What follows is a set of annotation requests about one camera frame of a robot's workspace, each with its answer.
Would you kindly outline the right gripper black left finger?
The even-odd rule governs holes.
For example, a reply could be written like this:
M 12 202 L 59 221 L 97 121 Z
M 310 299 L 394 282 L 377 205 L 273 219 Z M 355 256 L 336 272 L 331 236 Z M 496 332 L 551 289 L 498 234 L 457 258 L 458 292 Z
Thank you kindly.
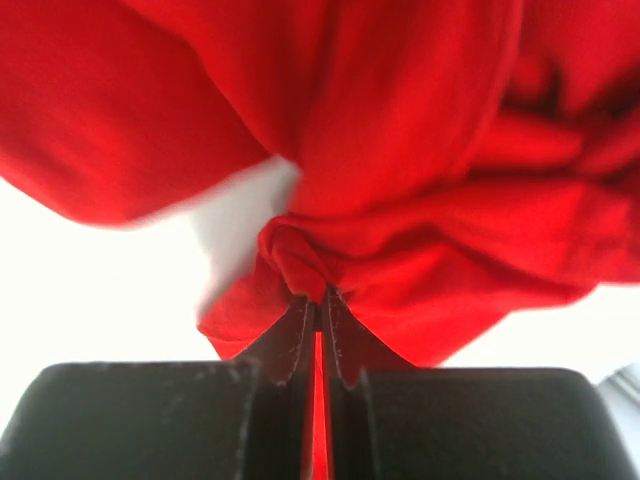
M 316 308 L 229 361 L 61 363 L 10 420 L 14 479 L 308 479 Z

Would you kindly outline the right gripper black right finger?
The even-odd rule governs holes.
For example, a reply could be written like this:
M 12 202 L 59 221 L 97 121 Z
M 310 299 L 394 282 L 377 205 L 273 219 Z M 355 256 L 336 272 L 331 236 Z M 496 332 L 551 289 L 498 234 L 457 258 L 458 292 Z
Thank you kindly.
M 321 308 L 333 479 L 634 479 L 595 388 L 553 368 L 419 368 L 328 290 Z

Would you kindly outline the red t-shirt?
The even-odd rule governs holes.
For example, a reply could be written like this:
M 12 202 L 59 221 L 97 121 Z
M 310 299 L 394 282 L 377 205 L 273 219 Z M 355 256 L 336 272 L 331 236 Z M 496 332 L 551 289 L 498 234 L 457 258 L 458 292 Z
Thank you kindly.
M 117 226 L 281 156 L 301 178 L 200 318 L 223 359 L 335 287 L 434 366 L 639 280 L 635 1 L 5 1 L 1 174 Z

